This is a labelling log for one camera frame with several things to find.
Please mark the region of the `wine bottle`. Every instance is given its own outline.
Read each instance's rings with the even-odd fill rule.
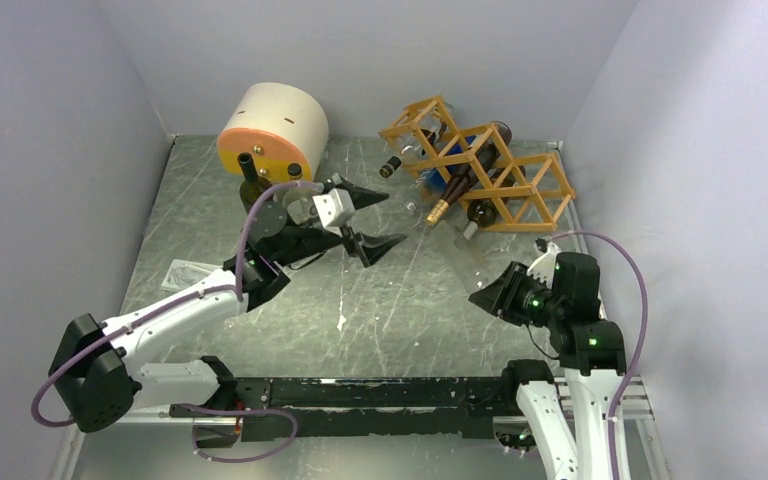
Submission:
[[[511,129],[502,122],[493,123],[496,124],[496,129],[499,130],[499,135],[502,137],[502,141],[505,142],[505,145],[509,144],[512,137]],[[501,152],[499,151],[499,148],[493,144],[492,141],[488,141],[482,145],[475,154],[478,163],[481,164],[481,168],[483,168],[485,172],[490,171],[500,155]],[[478,176],[472,170],[469,163],[463,163],[458,166],[455,173],[452,174],[449,181],[446,183],[446,189],[443,190],[443,193],[440,195],[440,200],[437,200],[437,203],[434,205],[434,208],[431,209],[431,213],[428,214],[425,221],[431,226],[436,225],[440,220],[440,217],[449,209],[449,206],[455,203],[457,199],[461,198],[461,196],[475,186],[476,183],[478,183]]]
[[[510,176],[505,178],[501,185],[501,187],[513,186],[514,179]],[[502,203],[508,203],[509,199],[510,197],[502,198]],[[487,228],[496,223],[496,219],[499,218],[499,209],[493,204],[493,200],[489,198],[473,200],[469,202],[469,207],[466,209],[466,218],[469,219],[469,223],[464,228],[463,236],[470,240],[479,228]]]
[[[257,199],[272,186],[269,180],[257,174],[254,166],[254,158],[248,152],[243,152],[237,157],[237,163],[243,171],[243,183],[240,184],[240,200],[243,202],[246,212],[251,211],[252,205]]]
[[[291,163],[287,165],[287,176],[290,177],[290,181],[301,180],[302,167],[298,163]],[[283,195],[277,198],[281,205],[287,210],[290,218],[297,224],[302,224],[308,220],[311,216],[316,215],[316,208],[313,205],[313,196],[317,192],[308,188],[295,187],[289,190],[284,190]]]
[[[454,108],[448,103],[446,104],[446,109],[450,114],[454,115]],[[425,138],[431,145],[437,143],[440,137],[446,133],[446,130],[448,129],[448,126],[443,123],[443,120],[437,112],[424,116],[419,121],[419,126],[420,131],[425,135]],[[425,156],[425,149],[411,132],[403,133],[399,137],[399,144],[402,148],[399,150],[398,156],[391,157],[390,160],[378,170],[378,173],[384,178],[389,178],[402,164],[413,165],[417,163],[420,158]]]

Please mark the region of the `wooden wine rack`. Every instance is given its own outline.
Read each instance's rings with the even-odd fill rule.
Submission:
[[[444,146],[438,151],[431,145],[431,142],[421,132],[419,122],[426,115],[437,116],[444,124],[446,131],[441,135],[439,144]],[[437,95],[421,102],[408,105],[402,111],[402,114],[390,126],[378,132],[382,138],[387,140],[394,151],[402,150],[400,137],[410,133],[420,142],[425,149],[427,158],[418,161],[413,165],[402,165],[402,168],[409,172],[414,178],[429,169],[436,168],[443,180],[449,181],[449,171],[446,169],[449,165],[458,165],[469,163],[472,171],[478,177],[479,185],[465,193],[459,200],[461,208],[466,211],[470,201],[479,198],[489,198],[493,205],[499,210],[499,220],[483,230],[488,232],[553,232],[558,229],[558,219],[563,215],[564,209],[570,201],[575,199],[575,190],[570,186],[564,169],[561,166],[560,157],[557,151],[541,153],[538,155],[528,155],[524,157],[514,157],[511,155],[496,125],[493,123],[479,125],[467,129],[460,129],[452,118],[451,113],[446,108],[443,97]],[[466,138],[475,135],[472,144],[466,141]],[[499,159],[493,165],[493,169],[501,170],[499,175],[490,180],[487,172],[481,167],[475,153],[486,142],[492,140],[501,153]],[[448,152],[456,144],[461,146],[462,153],[448,155]],[[525,168],[528,165],[540,165],[537,173],[527,178]],[[541,190],[540,181],[551,172],[557,180],[559,188],[551,190]],[[512,187],[502,187],[505,179],[512,175],[516,185]],[[551,211],[546,205],[547,199],[560,198],[560,205]],[[508,208],[506,200],[524,199],[523,204],[514,212]],[[534,207],[540,220],[528,222],[523,219],[529,208]]]

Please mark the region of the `gray marble surface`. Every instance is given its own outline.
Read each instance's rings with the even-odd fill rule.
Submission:
[[[542,143],[515,143],[515,153],[537,153]],[[467,301],[475,279],[470,262],[441,252],[451,233],[425,225],[429,206],[406,173],[384,180],[389,158],[377,138],[333,138],[318,177],[340,172],[391,199],[358,212],[352,225],[369,234],[405,233],[407,240],[371,268],[341,251],[289,272],[290,285],[251,314],[230,318],[172,346],[158,361],[219,356],[239,376],[498,375],[515,358],[539,358],[528,333],[494,320]],[[146,227],[123,312],[167,296],[160,289],[175,259],[220,264],[233,254],[245,213],[240,177],[222,168],[215,137],[179,137]],[[414,208],[406,205],[414,203]],[[449,212],[455,229],[460,209]],[[561,230],[573,225],[567,212]],[[535,235],[479,233],[466,258],[495,278],[512,259],[528,264]],[[565,250],[576,244],[562,241]],[[455,272],[465,272],[461,281]],[[342,329],[337,326],[345,318]],[[534,330],[546,347],[545,333]],[[627,424],[635,479],[648,479],[636,429]],[[274,457],[244,465],[215,464],[191,454],[186,426],[114,425],[87,437],[75,480],[109,478],[226,480],[546,478],[538,458],[504,454],[498,443],[457,435],[302,438]],[[278,442],[239,443],[210,453],[251,456]]]
[[[241,177],[222,168],[215,145],[212,136],[176,140],[123,312],[169,294],[160,285],[174,259],[218,265],[233,255],[245,218],[237,193]],[[515,142],[511,149],[540,153],[545,143]],[[288,272],[290,285],[273,301],[195,333],[158,360],[186,362],[209,354],[238,376],[376,377],[497,375],[510,359],[539,358],[524,329],[470,304],[464,276],[456,275],[474,270],[463,258],[490,278],[510,260],[528,264],[536,258],[536,235],[479,232],[461,257],[446,254],[441,247],[453,235],[445,225],[426,225],[430,205],[413,179],[402,171],[386,180],[379,176],[389,156],[378,138],[332,138],[317,179],[339,172],[390,193],[389,200],[359,211],[351,225],[372,235],[404,233],[407,240],[370,268],[332,249],[310,267]],[[456,229],[466,224],[460,208],[446,219]],[[560,229],[571,226],[567,210]],[[575,246],[568,240],[561,248]],[[547,347],[544,331],[534,335]]]

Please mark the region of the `white wall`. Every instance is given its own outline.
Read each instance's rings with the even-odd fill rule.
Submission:
[[[48,477],[31,397],[69,320],[118,313],[167,150],[94,1],[0,2],[0,479]]]
[[[375,135],[443,93],[464,126],[560,139],[637,0],[102,0],[170,132],[216,134],[245,90],[308,91]]]
[[[674,478],[768,479],[768,1],[641,0],[564,157]]]

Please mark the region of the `white cylinder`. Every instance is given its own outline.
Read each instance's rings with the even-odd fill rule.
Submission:
[[[281,183],[289,180],[291,163],[312,180],[327,141],[328,119],[313,97],[289,85],[258,83],[243,95],[216,148],[225,170],[242,175],[237,156],[249,152],[262,176]]]

